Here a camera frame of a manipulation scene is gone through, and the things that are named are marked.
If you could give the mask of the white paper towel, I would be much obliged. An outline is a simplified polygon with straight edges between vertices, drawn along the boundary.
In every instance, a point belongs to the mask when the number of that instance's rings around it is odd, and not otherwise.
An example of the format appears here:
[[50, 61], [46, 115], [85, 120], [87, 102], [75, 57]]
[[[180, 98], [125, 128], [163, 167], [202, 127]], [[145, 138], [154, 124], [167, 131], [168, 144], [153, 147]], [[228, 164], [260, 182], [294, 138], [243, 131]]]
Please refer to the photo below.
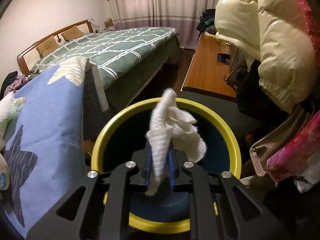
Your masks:
[[184, 152], [193, 163], [206, 155], [206, 143], [195, 126], [197, 120], [177, 107], [176, 96], [173, 89], [166, 89], [151, 113], [149, 131], [146, 133], [152, 150], [151, 179], [145, 193], [147, 196], [155, 195], [164, 179], [170, 145]]

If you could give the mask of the white striped plastic bag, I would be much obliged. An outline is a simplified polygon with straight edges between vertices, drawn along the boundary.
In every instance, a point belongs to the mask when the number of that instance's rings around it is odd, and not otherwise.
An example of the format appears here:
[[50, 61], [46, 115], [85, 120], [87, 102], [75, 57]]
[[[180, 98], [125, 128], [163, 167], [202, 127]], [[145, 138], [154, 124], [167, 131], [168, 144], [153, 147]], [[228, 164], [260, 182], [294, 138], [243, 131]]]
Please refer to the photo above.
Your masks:
[[15, 98], [13, 92], [9, 92], [1, 100], [1, 116], [0, 116], [0, 130], [1, 130], [1, 148], [5, 147], [4, 135], [7, 130], [7, 126], [11, 120], [14, 120], [20, 114], [22, 107], [26, 103], [24, 97]]

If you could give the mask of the pile of dark clothes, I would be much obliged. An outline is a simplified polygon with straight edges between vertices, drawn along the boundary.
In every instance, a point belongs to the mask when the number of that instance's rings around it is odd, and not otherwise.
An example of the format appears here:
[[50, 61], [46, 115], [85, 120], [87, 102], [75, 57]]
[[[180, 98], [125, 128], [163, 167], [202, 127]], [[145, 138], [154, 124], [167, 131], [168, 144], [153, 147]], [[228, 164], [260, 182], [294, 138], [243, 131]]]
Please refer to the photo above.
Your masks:
[[10, 72], [1, 86], [1, 100], [10, 92], [16, 92], [29, 81], [29, 75], [18, 74], [17, 71]]

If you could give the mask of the green plaid bed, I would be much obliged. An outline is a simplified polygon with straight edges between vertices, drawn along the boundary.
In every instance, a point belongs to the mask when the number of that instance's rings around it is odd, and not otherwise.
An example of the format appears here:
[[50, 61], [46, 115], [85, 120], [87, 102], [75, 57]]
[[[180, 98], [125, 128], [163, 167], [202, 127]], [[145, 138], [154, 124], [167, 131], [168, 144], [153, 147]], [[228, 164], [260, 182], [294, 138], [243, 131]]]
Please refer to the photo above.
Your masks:
[[68, 58], [83, 56], [97, 66], [108, 104], [119, 112], [144, 89], [178, 47], [177, 35], [172, 27], [85, 34], [37, 61], [31, 74], [39, 75]]

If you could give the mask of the wooden desk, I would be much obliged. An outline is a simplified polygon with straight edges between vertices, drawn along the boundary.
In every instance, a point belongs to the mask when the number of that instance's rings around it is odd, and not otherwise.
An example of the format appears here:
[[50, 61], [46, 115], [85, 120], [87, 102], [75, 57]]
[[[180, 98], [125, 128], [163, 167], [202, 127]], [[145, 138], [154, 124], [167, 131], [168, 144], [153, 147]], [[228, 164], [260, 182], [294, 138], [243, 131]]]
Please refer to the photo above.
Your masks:
[[230, 54], [231, 52], [231, 46], [202, 33], [181, 91], [235, 102], [236, 92], [224, 81], [224, 76], [229, 72], [229, 66], [217, 60], [219, 53]]

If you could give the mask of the cream puffer jacket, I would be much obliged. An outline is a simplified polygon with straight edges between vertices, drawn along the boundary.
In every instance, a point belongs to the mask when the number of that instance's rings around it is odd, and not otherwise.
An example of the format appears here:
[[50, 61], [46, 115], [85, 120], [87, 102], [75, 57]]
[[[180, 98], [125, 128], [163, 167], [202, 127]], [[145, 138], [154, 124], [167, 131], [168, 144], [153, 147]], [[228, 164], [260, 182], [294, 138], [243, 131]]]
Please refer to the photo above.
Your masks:
[[215, 28], [260, 62], [259, 86], [281, 110], [308, 97], [319, 75], [319, 22], [306, 0], [219, 0]]

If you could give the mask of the pink floral garment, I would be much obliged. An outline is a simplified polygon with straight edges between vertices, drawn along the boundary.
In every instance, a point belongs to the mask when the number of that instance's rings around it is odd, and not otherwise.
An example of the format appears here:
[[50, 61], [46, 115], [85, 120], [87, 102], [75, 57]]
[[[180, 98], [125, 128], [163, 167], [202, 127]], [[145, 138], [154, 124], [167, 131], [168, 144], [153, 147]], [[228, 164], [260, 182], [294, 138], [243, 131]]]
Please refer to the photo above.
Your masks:
[[[303, 14], [307, 33], [311, 39], [319, 66], [319, 20], [307, 0], [297, 0]], [[269, 176], [277, 183], [296, 176], [296, 180], [306, 185], [319, 182], [319, 113], [276, 154], [267, 161]]]

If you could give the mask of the blue star patterned sheet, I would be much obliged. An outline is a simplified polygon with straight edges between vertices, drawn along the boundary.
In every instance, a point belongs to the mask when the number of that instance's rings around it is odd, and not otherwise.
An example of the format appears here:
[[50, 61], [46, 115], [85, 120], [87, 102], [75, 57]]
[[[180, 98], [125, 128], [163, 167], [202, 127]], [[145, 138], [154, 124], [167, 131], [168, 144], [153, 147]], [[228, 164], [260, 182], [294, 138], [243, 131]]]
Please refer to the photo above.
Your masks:
[[10, 183], [1, 192], [1, 210], [22, 237], [85, 173], [86, 63], [84, 57], [61, 62], [15, 94], [25, 104], [4, 136]]

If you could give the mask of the wooden bed headboard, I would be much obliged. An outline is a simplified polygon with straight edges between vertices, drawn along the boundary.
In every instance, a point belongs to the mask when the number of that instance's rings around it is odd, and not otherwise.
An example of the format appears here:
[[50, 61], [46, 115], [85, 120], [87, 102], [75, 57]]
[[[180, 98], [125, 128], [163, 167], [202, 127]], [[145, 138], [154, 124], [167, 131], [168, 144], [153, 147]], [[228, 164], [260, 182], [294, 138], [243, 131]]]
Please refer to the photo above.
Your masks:
[[17, 63], [20, 72], [24, 75], [29, 75], [33, 65], [39, 60], [48, 56], [50, 53], [60, 48], [66, 41], [65, 36], [74, 38], [74, 33], [93, 33], [93, 26], [89, 20], [83, 20], [73, 23], [58, 31], [55, 31], [46, 37], [36, 41], [27, 49], [17, 55]]

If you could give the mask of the pink striped curtain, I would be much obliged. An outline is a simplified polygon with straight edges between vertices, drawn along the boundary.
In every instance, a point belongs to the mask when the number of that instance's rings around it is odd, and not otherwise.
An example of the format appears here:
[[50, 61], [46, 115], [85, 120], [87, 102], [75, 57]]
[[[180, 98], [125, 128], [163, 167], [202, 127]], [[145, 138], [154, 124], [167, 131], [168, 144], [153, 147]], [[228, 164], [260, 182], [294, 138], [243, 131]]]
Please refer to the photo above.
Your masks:
[[218, 0], [106, 0], [114, 28], [173, 27], [180, 46], [194, 49], [199, 39], [196, 30], [200, 17], [214, 9]]

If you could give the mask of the yellow rimmed blue trash bin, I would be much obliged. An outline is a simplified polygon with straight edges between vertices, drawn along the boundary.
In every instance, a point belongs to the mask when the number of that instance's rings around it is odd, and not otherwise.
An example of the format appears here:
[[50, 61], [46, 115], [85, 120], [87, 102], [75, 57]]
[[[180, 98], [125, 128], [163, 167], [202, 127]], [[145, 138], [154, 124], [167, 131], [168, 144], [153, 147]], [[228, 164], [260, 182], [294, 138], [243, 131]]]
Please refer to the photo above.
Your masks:
[[[159, 98], [137, 102], [116, 114], [100, 131], [93, 147], [91, 169], [99, 173], [113, 171], [131, 160], [134, 152], [147, 143], [150, 116]], [[200, 137], [207, 145], [199, 165], [205, 171], [241, 174], [238, 142], [227, 123], [208, 107], [188, 99], [176, 99], [178, 108], [196, 119]], [[169, 186], [159, 190], [160, 197], [140, 193], [132, 198], [129, 225], [148, 233], [177, 234], [190, 230], [189, 198], [186, 192], [174, 193]]]

